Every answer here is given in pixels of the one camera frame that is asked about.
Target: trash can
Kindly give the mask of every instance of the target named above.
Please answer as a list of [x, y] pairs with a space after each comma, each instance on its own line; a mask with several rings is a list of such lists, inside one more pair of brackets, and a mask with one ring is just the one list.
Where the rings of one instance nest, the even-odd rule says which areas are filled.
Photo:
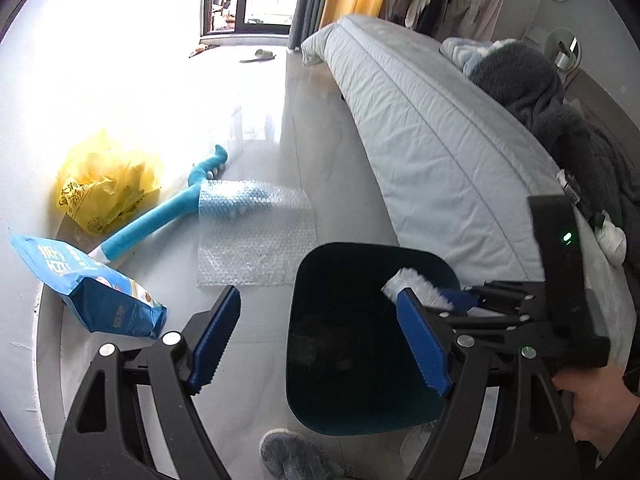
[[380, 433], [435, 420], [442, 401], [424, 383], [382, 293], [403, 267], [439, 288], [460, 288], [434, 254], [331, 243], [296, 275], [287, 339], [287, 400], [302, 424], [331, 435]]

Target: round mirror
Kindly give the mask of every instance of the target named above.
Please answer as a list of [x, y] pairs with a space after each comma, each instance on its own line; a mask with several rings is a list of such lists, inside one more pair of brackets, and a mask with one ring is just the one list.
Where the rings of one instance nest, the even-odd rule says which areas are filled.
[[558, 67], [558, 72], [568, 72], [580, 63], [580, 41], [568, 28], [556, 28], [546, 38], [545, 57]]

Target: white brush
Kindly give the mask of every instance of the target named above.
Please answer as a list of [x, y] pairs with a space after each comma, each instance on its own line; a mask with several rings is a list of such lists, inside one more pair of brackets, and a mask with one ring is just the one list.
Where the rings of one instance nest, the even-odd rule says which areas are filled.
[[398, 301], [398, 294], [404, 289], [410, 288], [418, 301], [424, 306], [430, 306], [440, 310], [453, 310], [453, 305], [449, 303], [447, 298], [440, 294], [440, 291], [431, 285], [427, 279], [418, 274], [415, 269], [400, 269], [391, 279], [382, 287], [382, 292], [388, 297], [393, 304]]

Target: blue tube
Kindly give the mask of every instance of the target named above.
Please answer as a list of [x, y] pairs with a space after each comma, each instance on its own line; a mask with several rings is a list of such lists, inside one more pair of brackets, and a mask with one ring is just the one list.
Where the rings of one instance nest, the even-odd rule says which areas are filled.
[[187, 189], [124, 226], [116, 234], [103, 241], [98, 249], [92, 251], [90, 256], [96, 257], [102, 252], [104, 258], [98, 257], [97, 259], [106, 259], [105, 263], [112, 262], [171, 220], [185, 214], [197, 213], [200, 184], [207, 178], [207, 171], [219, 168], [227, 159], [226, 150], [217, 144], [215, 155], [193, 167], [187, 180], [189, 184]]

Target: white bedding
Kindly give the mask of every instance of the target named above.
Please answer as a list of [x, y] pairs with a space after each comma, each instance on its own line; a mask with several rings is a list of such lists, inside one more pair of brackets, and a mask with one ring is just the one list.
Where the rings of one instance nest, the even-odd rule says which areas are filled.
[[[465, 285], [542, 280], [527, 196], [561, 194], [559, 168], [507, 110], [438, 53], [439, 43], [367, 16], [344, 16], [302, 45], [331, 69], [402, 246], [444, 258]], [[602, 306], [612, 357], [626, 364], [636, 315], [577, 215], [587, 285]]]

